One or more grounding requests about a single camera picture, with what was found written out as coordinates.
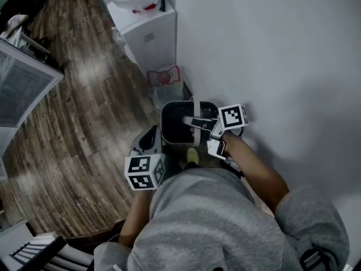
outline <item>white strap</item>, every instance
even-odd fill
[[[194,117],[201,117],[201,104],[199,100],[194,100]],[[201,130],[194,129],[194,146],[199,146],[201,142]]]

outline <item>gray mesh screen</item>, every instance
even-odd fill
[[[16,126],[52,76],[1,51],[0,70],[0,126]]]

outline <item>clothes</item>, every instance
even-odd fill
[[[329,257],[331,270],[342,270],[349,255],[341,218],[319,192],[290,192],[273,218],[223,169],[191,169],[168,179],[154,194],[150,218],[132,250],[98,246],[95,270],[113,270],[113,264],[122,271],[302,270],[300,257],[314,247]]]

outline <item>yellow shoe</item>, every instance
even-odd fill
[[[191,162],[199,164],[199,154],[193,147],[190,147],[187,151],[187,163]]]

